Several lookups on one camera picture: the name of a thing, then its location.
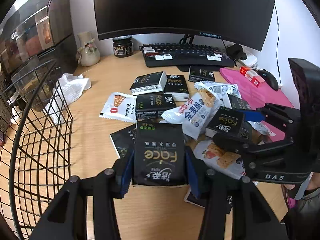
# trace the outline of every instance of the white wall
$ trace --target white wall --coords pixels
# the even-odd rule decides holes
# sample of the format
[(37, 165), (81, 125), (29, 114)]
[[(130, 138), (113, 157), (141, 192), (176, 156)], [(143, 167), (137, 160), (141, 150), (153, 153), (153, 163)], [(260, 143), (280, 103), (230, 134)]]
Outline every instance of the white wall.
[[(26, 1), (17, 0), (14, 5), (18, 8)], [(70, 0), (70, 6), (74, 33), (90, 31), (92, 36), (96, 38), (96, 44), (101, 54), (112, 54), (112, 39), (98, 41), (93, 0)], [(320, 57), (318, 56), (320, 51), (320, 29), (301, 0), (276, 0), (276, 7), (280, 25), (278, 60), (282, 91), (292, 104), (299, 108), (298, 94), (292, 81), (288, 57), (304, 58), (320, 66)], [(138, 49), (138, 45), (144, 43), (177, 42), (182, 37), (183, 35), (180, 34), (134, 35), (136, 40), (135, 49)], [(277, 38), (278, 29), (274, 11), (262, 51), (247, 49), (258, 58), (259, 66), (273, 73), (279, 82), (276, 64)], [(221, 40), (207, 37), (196, 36), (194, 43), (223, 47)]]

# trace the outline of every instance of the black wire basket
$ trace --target black wire basket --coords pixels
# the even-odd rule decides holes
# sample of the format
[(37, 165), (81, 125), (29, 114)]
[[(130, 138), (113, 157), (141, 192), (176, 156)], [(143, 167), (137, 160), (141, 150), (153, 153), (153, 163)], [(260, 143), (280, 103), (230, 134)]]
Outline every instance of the black wire basket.
[(29, 238), (70, 177), (73, 117), (58, 80), (61, 69), (52, 59), (22, 78), (28, 75), (35, 78), (14, 99), (10, 92), (20, 80), (5, 87), (0, 78), (0, 219), (19, 239)]

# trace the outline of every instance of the granola bar wrapper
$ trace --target granola bar wrapper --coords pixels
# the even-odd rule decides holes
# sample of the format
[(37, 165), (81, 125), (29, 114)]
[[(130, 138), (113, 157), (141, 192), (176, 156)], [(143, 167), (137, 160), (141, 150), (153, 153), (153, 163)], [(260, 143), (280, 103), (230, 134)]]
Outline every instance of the granola bar wrapper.
[(137, 122), (136, 96), (113, 92), (104, 104), (99, 117), (120, 120), (124, 122)]
[(182, 106), (164, 111), (161, 117), (169, 123), (182, 124), (183, 133), (197, 140), (204, 132), (208, 117), (217, 108), (218, 101), (214, 95), (202, 89)]
[(193, 154), (197, 159), (203, 160), (210, 168), (233, 179), (240, 179), (246, 174), (241, 155), (226, 152), (215, 145), (212, 140), (199, 142), (193, 150)]
[(223, 95), (225, 95), (226, 93), (237, 98), (241, 98), (241, 94), (239, 92), (237, 84), (218, 83), (214, 81), (200, 81), (195, 83), (195, 88), (198, 90), (204, 88), (210, 91), (213, 95), (217, 96), (219, 99), (222, 99)]

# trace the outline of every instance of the black mouse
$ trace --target black mouse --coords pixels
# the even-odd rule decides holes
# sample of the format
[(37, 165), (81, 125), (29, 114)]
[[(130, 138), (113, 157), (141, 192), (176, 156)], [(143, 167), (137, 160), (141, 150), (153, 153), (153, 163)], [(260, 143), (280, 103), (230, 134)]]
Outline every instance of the black mouse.
[(259, 69), (256, 70), (256, 72), (258, 73), (259, 76), (261, 76), (266, 83), (275, 91), (279, 90), (279, 85), (278, 85), (278, 81), (276, 80), (276, 78), (274, 77), (274, 75), (272, 75), (269, 71), (266, 71), (265, 69)]

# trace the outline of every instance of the pizza packet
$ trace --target pizza packet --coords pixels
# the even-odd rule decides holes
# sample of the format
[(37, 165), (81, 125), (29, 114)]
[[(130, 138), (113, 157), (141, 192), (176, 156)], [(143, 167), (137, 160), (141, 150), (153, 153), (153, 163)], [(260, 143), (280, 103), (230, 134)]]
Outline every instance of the pizza packet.
[(99, 117), (116, 119), (124, 122), (137, 122), (135, 108), (136, 96), (124, 93), (111, 93), (104, 104)]
[(219, 101), (209, 91), (199, 89), (185, 104), (164, 111), (161, 117), (169, 123), (182, 124), (183, 133), (197, 140), (204, 132), (208, 117), (221, 105)]

